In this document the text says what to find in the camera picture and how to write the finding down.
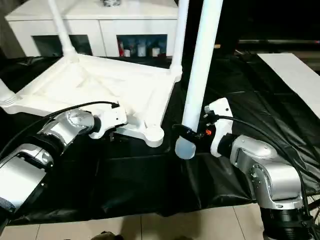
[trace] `white cylindrical leg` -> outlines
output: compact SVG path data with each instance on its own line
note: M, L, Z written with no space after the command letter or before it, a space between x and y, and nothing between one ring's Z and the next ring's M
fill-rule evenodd
M53 15L53 21L55 23L56 30L59 34L63 55L66 56L69 54L76 54L77 52L70 41L67 29L65 27L64 21L62 20L56 1L48 0L48 4Z
M175 31L174 52L170 66L171 74L181 76L182 74L182 56L184 52L186 26L188 18L189 0L179 0L178 20Z
M0 106L7 107L15 103L17 100L16 94L11 91L7 85L0 79Z
M184 106L182 124L198 130L201 108L214 51L223 0L204 0L196 40L188 92ZM191 159L196 146L180 137L175 153L181 159Z

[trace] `cabinet door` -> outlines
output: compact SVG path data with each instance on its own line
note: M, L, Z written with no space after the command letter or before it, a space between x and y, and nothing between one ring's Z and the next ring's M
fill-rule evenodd
M62 54L61 43L52 20L10 21L9 24L26 56ZM65 20L64 24L78 53L106 56L98 20Z
M125 35L165 35L166 55L174 53L177 20L101 20L100 25L108 57L119 57L118 41Z

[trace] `white cabinet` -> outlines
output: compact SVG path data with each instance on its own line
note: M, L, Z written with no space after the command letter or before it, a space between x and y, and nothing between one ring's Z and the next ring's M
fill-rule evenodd
M172 56L178 19L174 0L122 0L105 7L100 0L56 0L78 53L118 57L119 37L161 36ZM29 0L6 16L26 56L61 55L62 49L46 0Z

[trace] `black plastic sheet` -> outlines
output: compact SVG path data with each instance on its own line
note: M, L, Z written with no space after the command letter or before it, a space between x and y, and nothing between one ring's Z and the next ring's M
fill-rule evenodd
M55 61L57 58L42 57L6 60L0 65L0 78L17 92ZM170 66L165 59L131 61ZM140 139L117 134L113 141L108 136L100 140L78 137L60 159L55 159L43 194L11 224L86 221L151 212L169 216L254 202L244 175L227 158L198 152L186 161L174 154L171 127L182 120L191 63L191 59L184 60L182 80L173 89L160 147L150 148ZM229 100L235 117L262 128L288 148L303 169L308 194L320 193L320 120L299 96L258 56L248 55L213 58L204 104L222 97ZM1 147L39 117L9 115L1 110L0 119ZM233 131L266 140L237 123Z

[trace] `tile floor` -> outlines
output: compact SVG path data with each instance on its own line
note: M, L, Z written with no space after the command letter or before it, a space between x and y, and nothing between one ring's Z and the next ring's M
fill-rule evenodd
M263 240L256 204L220 207L171 217L156 214L55 224L8 226L0 240L90 240L103 231L125 240Z

